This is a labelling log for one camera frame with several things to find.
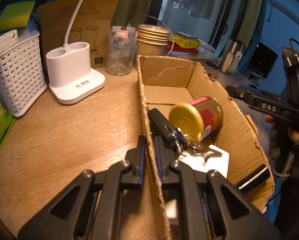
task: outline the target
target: clear glass cup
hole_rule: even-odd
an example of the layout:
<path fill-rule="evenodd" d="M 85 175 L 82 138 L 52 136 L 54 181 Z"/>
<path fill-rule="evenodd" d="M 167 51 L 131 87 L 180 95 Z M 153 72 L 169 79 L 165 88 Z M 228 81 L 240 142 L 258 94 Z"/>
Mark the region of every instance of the clear glass cup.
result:
<path fill-rule="evenodd" d="M 116 76 L 131 72 L 136 51 L 136 29 L 112 26 L 108 39 L 107 71 Z"/>

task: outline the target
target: television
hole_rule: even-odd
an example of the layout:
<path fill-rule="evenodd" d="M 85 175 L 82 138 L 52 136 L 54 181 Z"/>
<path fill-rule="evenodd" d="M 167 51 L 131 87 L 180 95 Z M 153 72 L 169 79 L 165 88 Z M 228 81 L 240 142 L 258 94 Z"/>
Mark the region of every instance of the television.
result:
<path fill-rule="evenodd" d="M 251 57 L 248 69 L 263 78 L 267 78 L 277 58 L 278 55 L 274 51 L 260 42 Z"/>

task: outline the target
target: plastic basket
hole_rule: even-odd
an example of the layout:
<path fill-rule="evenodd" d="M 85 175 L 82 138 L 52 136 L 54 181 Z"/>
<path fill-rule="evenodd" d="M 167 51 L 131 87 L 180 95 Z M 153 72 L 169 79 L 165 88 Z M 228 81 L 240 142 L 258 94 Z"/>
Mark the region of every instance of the plastic basket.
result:
<path fill-rule="evenodd" d="M 0 54 L 0 95 L 8 111 L 23 116 L 45 91 L 37 34 Z"/>

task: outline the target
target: brown cardboard packaging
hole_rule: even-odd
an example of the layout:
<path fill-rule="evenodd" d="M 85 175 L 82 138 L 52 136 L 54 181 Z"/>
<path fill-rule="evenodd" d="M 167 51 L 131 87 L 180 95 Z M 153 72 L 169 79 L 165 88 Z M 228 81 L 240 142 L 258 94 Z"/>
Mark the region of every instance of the brown cardboard packaging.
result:
<path fill-rule="evenodd" d="M 200 63 L 171 57 L 139 56 L 139 95 L 143 132 L 147 138 L 147 171 L 151 200 L 160 239 L 171 239 L 165 212 L 161 182 L 155 159 L 155 145 L 149 128 L 147 108 L 157 108 L 167 118 L 172 105 L 187 103 L 202 96 L 215 98 L 223 108 L 223 126 L 211 139 L 229 152 L 227 179 L 235 184 L 268 160 L 259 145 L 258 130 L 249 116 L 244 116 L 219 82 L 211 79 Z M 246 196 L 262 211 L 274 191 L 274 178 L 250 191 Z"/>
<path fill-rule="evenodd" d="M 64 44 L 67 26 L 78 0 L 59 0 L 39 6 L 44 62 L 46 54 Z M 84 0 L 68 43 L 86 41 L 91 45 L 91 67 L 106 66 L 108 35 L 118 0 Z"/>

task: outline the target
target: red and gold can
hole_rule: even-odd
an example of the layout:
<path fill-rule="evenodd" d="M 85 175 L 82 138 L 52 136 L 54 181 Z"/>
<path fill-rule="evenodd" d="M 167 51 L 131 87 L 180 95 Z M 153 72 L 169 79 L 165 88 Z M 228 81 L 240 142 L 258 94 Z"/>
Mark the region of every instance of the red and gold can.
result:
<path fill-rule="evenodd" d="M 202 97 L 188 104 L 174 105 L 168 120 L 184 134 L 190 134 L 200 142 L 223 124 L 223 109 L 216 99 Z"/>

